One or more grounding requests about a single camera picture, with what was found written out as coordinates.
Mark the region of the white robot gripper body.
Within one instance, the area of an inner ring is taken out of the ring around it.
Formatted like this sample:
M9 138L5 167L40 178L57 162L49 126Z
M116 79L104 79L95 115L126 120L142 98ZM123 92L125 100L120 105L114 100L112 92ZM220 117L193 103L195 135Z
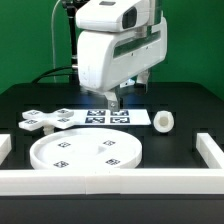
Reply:
M84 88L104 93L165 59L167 53L167 22L152 27L159 36L150 43L114 56L115 48L131 40L135 31L103 33L83 31L78 39L78 76Z

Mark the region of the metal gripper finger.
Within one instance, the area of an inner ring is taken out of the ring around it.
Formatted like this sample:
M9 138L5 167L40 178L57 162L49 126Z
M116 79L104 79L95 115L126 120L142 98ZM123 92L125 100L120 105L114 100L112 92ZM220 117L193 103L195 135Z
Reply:
M104 93L107 103L108 109L112 112L116 112L118 110L118 99L115 90L110 90Z
M149 72L147 70L141 72L137 76L137 88L139 91L146 92L148 88Z

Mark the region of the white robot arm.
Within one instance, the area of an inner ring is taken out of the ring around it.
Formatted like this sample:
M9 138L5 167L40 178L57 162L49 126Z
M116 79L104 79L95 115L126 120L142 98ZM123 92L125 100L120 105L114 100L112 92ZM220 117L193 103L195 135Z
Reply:
M134 77L145 86L149 69L165 59L167 22L161 0L90 0L76 13L80 85L104 95L118 111L119 86Z

